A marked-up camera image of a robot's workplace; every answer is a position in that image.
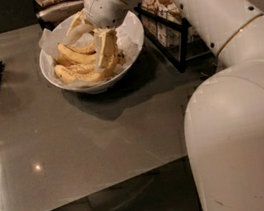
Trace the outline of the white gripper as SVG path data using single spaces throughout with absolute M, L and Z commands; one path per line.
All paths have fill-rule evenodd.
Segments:
M 129 0 L 84 0 L 84 9 L 75 14 L 66 32 L 65 44 L 74 45 L 83 35 L 94 33 L 95 69 L 106 69 L 118 52 L 116 30 L 110 28 L 122 24 L 128 3 Z M 94 30 L 94 25 L 101 29 Z

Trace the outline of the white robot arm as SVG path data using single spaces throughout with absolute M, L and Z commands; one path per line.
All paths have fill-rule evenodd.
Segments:
M 100 28 L 130 0 L 84 0 Z M 186 149 L 202 211 L 264 211 L 264 12 L 248 0 L 173 0 L 223 69 L 191 96 Z

